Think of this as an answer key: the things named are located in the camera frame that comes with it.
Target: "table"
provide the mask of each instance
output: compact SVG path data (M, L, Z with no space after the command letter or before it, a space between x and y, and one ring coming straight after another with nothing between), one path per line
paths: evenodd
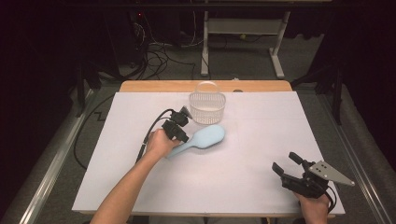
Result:
M186 104L197 83L128 81L122 84L78 191L74 211L92 213L97 209L134 164L152 121L164 107L178 109ZM286 173L301 175L303 169L296 169L297 164L288 158L291 150L310 161L322 159L298 96L288 82L281 80L216 83L227 97L224 117L219 123L226 130L226 137L210 149L191 148L159 161L149 174L132 214L298 216L297 200L289 190L281 188L279 177L271 169L276 161ZM183 130L191 136L200 128L201 125L191 121ZM341 203L332 212L333 215L344 213Z

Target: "blue hairbrush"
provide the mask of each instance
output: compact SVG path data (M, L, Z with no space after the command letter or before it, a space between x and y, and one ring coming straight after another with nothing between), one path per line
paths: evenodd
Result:
M190 147L207 148L218 142L220 142L225 135L224 129L217 125L207 126L198 132L196 132L190 141L174 147L172 151L168 154L167 158L175 156L177 153L182 152Z

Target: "clear plastic container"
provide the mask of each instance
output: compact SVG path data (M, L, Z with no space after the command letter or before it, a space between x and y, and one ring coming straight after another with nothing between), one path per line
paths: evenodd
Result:
M216 91L200 91L204 85L212 85ZM219 86L211 81L200 82L195 87L195 92L190 94L190 112L192 119L200 124L214 124L221 121L225 95L219 92Z

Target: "human arm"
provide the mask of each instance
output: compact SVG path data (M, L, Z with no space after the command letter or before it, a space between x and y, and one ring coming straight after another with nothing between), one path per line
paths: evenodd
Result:
M300 200L301 210L306 224L327 224L327 215L330 200L326 195L319 198L305 198L305 196L294 192Z
M169 140L163 129L151 133L146 153L106 196L91 224L125 223L152 167L179 143L178 140Z

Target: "metal bracket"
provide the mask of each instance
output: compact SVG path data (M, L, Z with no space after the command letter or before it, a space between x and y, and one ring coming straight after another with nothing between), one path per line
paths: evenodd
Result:
M317 163L309 167L309 172L325 180L331 180L333 182L348 186L355 186L354 181L341 174L339 171L330 166L330 164L326 161L318 161Z

